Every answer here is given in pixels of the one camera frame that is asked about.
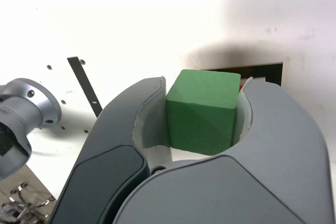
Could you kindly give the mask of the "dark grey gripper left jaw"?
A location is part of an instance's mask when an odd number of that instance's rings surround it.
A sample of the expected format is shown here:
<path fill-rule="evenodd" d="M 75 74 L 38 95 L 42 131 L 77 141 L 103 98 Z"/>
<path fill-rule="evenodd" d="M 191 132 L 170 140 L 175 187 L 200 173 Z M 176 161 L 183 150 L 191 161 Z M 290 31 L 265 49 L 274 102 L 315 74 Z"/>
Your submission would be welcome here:
<path fill-rule="evenodd" d="M 172 160 L 166 80 L 143 79 L 99 114 L 49 219 L 112 223 L 125 199 L 155 167 Z"/>

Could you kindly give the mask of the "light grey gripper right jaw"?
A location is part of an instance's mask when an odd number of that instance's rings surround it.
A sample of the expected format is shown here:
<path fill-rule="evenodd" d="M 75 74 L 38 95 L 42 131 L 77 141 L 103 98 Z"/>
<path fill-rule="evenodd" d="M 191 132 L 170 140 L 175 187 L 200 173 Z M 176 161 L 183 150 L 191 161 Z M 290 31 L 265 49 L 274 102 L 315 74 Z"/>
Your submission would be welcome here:
<path fill-rule="evenodd" d="M 280 86 L 251 80 L 242 90 L 249 128 L 233 147 L 151 176 L 115 223 L 331 223 L 326 141 Z"/>

